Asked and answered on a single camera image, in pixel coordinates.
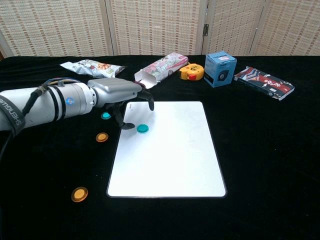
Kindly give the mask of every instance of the white board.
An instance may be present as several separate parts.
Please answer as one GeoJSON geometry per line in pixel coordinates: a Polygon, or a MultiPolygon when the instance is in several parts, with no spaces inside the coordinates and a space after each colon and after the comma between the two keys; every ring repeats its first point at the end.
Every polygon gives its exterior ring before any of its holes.
{"type": "Polygon", "coordinates": [[[223,197],[226,188],[199,101],[129,102],[107,194],[127,198],[223,197]],[[137,126],[149,126],[147,133],[137,126]]]}

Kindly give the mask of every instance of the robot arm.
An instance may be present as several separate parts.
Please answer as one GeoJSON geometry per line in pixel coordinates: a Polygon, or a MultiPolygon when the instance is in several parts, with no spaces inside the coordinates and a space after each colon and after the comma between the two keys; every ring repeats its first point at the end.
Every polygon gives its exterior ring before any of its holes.
{"type": "Polygon", "coordinates": [[[120,113],[120,106],[125,101],[134,98],[148,100],[150,110],[154,110],[153,96],[140,84],[120,78],[93,79],[89,80],[87,85],[64,79],[38,88],[0,92],[0,131],[18,129],[18,134],[23,128],[87,114],[93,107],[106,108],[120,128],[131,129],[135,126],[132,123],[123,123],[120,113]],[[40,96],[36,98],[29,113],[22,114],[35,91],[39,91],[40,96]]]}

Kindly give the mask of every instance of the teal disc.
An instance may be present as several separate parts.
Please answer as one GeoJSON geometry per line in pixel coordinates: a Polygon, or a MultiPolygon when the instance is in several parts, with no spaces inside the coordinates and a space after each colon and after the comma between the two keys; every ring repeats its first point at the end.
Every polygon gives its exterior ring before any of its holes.
{"type": "Polygon", "coordinates": [[[140,124],[140,125],[136,128],[136,130],[137,130],[138,133],[145,134],[146,132],[149,131],[149,127],[148,127],[148,125],[140,124]]]}
{"type": "Polygon", "coordinates": [[[107,120],[111,118],[111,115],[107,111],[105,111],[104,113],[101,114],[101,118],[104,120],[107,120]]]}

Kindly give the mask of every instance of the black tablecloth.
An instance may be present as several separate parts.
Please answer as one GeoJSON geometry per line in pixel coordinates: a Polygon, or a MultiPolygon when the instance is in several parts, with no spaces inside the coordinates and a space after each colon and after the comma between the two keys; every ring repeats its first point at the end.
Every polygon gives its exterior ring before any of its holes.
{"type": "MultiPolygon", "coordinates": [[[[159,56],[91,57],[134,73],[159,56]]],[[[80,57],[0,61],[0,90],[77,75],[59,66],[80,57]]],[[[205,56],[190,56],[204,66],[205,56]]],[[[156,101],[201,101],[228,194],[222,199],[118,199],[106,189],[120,130],[102,109],[24,129],[0,169],[6,239],[317,239],[320,217],[319,56],[237,57],[295,86],[278,101],[241,82],[211,88],[176,74],[151,89],[156,101]],[[97,133],[109,140],[98,143],[97,133]],[[71,192],[88,188],[81,203],[71,192]]]]}

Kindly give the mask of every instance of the book cover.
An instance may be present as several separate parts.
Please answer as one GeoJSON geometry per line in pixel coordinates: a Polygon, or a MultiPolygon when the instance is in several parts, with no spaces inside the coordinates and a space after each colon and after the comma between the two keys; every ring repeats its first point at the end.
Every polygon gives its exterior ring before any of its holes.
{"type": "Polygon", "coordinates": [[[234,80],[239,80],[252,88],[279,101],[292,93],[295,87],[287,81],[267,74],[251,66],[234,75],[234,80]]]}

